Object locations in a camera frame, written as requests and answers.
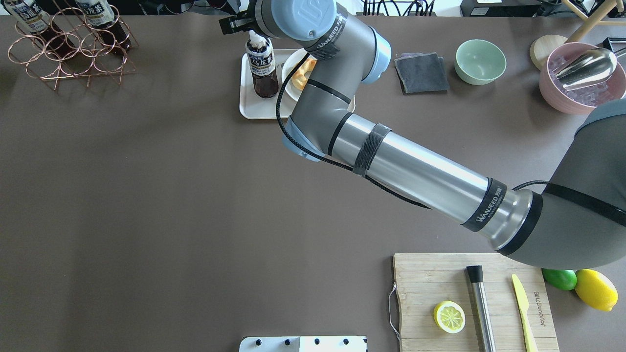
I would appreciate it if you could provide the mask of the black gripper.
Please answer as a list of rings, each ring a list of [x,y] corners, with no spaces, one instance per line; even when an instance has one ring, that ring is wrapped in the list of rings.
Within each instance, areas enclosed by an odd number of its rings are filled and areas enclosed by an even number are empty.
[[[249,2],[245,10],[240,11],[240,16],[230,16],[219,20],[222,34],[234,34],[245,31],[253,31],[260,34],[260,27],[256,18],[256,2]]]

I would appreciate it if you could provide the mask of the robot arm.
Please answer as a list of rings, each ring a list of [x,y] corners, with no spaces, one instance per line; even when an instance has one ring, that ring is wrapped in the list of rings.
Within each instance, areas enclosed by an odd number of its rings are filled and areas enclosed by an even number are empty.
[[[295,153],[340,159],[354,174],[445,214],[524,264],[586,269],[624,258],[624,99],[589,114],[541,194],[513,190],[348,111],[358,86],[381,76],[392,51],[334,0],[253,0],[219,23],[224,34],[289,38],[316,58],[284,133]]]

